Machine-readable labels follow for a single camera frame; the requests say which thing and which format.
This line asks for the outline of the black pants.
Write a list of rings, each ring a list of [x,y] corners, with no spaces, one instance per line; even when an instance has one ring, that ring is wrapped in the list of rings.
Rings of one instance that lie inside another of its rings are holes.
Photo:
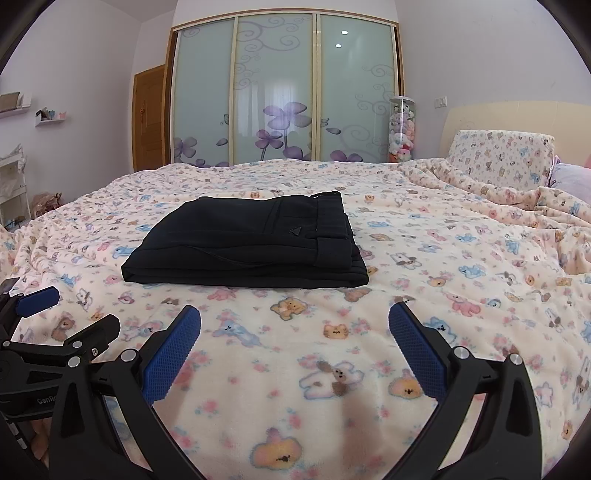
[[[337,191],[185,202],[149,231],[121,272],[139,284],[317,289],[369,282]]]

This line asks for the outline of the white storage rack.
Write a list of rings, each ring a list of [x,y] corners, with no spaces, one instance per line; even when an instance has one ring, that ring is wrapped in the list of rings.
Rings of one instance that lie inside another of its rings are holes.
[[[16,230],[31,219],[25,176],[26,156],[21,144],[1,157],[1,225]]]

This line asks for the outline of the pile of bags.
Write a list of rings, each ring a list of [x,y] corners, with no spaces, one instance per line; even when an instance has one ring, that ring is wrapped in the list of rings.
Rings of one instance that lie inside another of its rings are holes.
[[[31,215],[33,218],[38,218],[50,211],[56,210],[62,205],[63,203],[61,192],[40,193],[35,195],[33,197],[33,200],[31,201]]]

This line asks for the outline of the floral fleece blanket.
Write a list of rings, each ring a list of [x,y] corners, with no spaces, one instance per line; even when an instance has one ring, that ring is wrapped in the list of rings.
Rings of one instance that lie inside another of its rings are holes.
[[[184,202],[338,191],[367,265],[359,288],[138,285],[124,261]],[[209,479],[376,479],[435,408],[388,330],[406,301],[481,358],[519,354],[541,421],[543,466],[590,410],[590,207],[554,188],[501,188],[438,159],[399,166],[183,164],[123,176],[1,235],[16,291],[59,290],[15,339],[60,344],[106,314],[107,357],[141,346],[185,305],[202,331],[155,406]]]

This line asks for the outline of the wooden door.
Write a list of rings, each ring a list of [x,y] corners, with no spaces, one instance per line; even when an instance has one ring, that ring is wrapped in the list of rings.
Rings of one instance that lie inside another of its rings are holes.
[[[139,72],[133,79],[131,141],[135,172],[163,165],[163,85],[163,65]]]

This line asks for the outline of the lavender pillow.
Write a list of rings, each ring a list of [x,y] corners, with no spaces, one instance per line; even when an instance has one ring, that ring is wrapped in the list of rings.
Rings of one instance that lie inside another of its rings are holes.
[[[585,166],[557,163],[553,167],[549,186],[591,203],[591,170]]]

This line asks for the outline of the bear print pillow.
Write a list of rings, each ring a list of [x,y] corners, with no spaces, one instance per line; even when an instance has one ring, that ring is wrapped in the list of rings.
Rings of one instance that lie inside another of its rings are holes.
[[[448,154],[474,180],[517,190],[546,186],[554,160],[553,136],[510,130],[460,130]]]

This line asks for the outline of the cream pink headboard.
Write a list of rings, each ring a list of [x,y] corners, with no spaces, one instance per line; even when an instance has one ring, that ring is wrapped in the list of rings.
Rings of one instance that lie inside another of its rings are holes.
[[[459,130],[512,130],[551,135],[563,162],[590,162],[589,105],[557,101],[491,102],[452,108],[447,116],[439,156],[446,157]]]

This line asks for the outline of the sliding door wardrobe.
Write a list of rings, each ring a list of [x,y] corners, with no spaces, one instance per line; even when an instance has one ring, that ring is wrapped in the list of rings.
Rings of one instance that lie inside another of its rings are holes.
[[[304,7],[174,26],[164,81],[165,158],[198,168],[390,162],[390,100],[406,96],[396,21]]]

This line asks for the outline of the clear plush toy tube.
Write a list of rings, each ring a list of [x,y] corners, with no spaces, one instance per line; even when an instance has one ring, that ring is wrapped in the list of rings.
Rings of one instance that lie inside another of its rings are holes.
[[[406,96],[397,96],[390,102],[389,161],[401,163],[412,160],[416,135],[415,101]]]

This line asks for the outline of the white wall shelf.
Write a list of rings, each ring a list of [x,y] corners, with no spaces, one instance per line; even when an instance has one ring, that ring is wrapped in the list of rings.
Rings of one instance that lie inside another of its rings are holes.
[[[31,106],[32,97],[22,92],[0,95],[0,118],[26,113]]]
[[[47,108],[40,109],[35,114],[35,126],[53,125],[65,122],[67,119],[66,112],[56,112]]]

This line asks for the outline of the upper white wall shelf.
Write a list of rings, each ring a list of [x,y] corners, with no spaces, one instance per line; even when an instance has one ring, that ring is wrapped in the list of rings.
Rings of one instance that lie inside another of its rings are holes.
[[[31,106],[32,97],[22,92],[0,95],[0,118],[26,113]]]

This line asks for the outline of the wall power socket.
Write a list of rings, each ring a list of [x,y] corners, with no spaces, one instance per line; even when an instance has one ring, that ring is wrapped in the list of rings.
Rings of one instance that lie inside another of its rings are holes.
[[[436,109],[446,108],[448,106],[448,98],[446,96],[436,98],[434,101],[434,106]]]

